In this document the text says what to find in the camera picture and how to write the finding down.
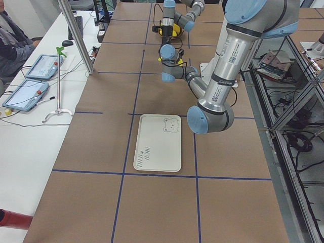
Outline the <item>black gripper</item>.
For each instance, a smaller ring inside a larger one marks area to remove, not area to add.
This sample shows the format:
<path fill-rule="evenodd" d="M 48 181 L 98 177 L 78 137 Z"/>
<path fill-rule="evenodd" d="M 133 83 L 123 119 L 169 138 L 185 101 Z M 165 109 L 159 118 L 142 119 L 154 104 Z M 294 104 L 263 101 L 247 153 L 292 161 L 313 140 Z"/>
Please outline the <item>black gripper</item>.
<path fill-rule="evenodd" d="M 172 37 L 172 26 L 171 25 L 162 25 L 162 36 L 163 37 Z"/>

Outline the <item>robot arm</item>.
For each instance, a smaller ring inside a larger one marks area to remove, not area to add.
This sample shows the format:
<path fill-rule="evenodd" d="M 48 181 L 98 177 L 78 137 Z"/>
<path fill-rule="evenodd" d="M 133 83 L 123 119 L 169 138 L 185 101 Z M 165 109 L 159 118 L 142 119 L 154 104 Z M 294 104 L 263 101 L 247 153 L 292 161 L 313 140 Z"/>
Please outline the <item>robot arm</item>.
<path fill-rule="evenodd" d="M 174 24 L 177 24 L 182 30 L 191 32 L 195 21 L 205 10 L 205 1 L 180 1 L 186 6 L 190 7 L 191 10 L 186 14 L 182 14 L 176 10 L 176 1 L 166 0 L 163 3 L 163 18 L 161 33 L 163 37 L 172 37 Z"/>
<path fill-rule="evenodd" d="M 187 122 L 194 133 L 224 131 L 234 120 L 233 110 L 226 99 L 252 43 L 295 32 L 300 4 L 298 1 L 226 1 L 223 10 L 227 37 L 222 50 L 215 56 L 208 83 L 193 67 L 179 64 L 181 54 L 170 43 L 174 25 L 191 31 L 196 18 L 205 9 L 204 1 L 186 1 L 185 4 L 191 11 L 182 15 L 176 11 L 175 1 L 163 3 L 163 41 L 159 50 L 161 78 L 164 82 L 183 79 L 197 96 L 197 104 L 187 112 Z"/>

